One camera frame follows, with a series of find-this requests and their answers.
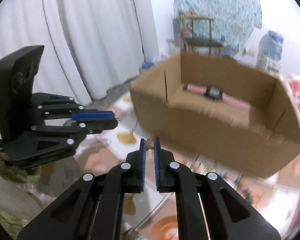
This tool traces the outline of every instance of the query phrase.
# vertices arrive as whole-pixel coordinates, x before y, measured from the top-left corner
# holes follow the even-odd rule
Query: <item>cardboard box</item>
[[[213,86],[255,110],[191,94]],[[269,177],[300,154],[300,125],[284,84],[228,58],[178,54],[130,86],[142,127],[232,169]]]

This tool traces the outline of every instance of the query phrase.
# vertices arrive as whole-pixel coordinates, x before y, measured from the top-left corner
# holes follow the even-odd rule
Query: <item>chair seat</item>
[[[185,38],[184,41],[192,47],[213,47],[213,48],[222,48],[222,44],[212,40],[209,38],[203,37],[194,37],[194,38]]]

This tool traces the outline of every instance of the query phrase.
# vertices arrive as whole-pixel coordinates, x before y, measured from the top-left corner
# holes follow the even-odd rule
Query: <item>pink watch strap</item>
[[[200,95],[204,95],[207,91],[207,87],[204,86],[197,86],[194,84],[188,84],[186,87],[187,91],[195,93],[195,94],[200,94]],[[245,102],[243,100],[231,97],[229,95],[227,95],[226,93],[222,94],[222,100],[227,103],[228,105],[231,106],[235,106],[237,108],[241,108],[244,110],[250,110],[252,108],[252,106],[248,103]]]

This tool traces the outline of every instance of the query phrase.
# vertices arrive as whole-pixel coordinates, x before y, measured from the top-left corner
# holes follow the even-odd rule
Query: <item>white curtain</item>
[[[34,92],[83,105],[138,75],[144,61],[132,0],[3,0],[0,59],[41,44]]]

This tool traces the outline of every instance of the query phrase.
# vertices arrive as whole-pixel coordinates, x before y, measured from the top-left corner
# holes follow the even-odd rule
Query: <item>butterfly charm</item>
[[[153,150],[153,146],[152,146],[152,143],[150,142],[150,139],[148,138],[147,141],[146,141],[146,151],[148,150]]]

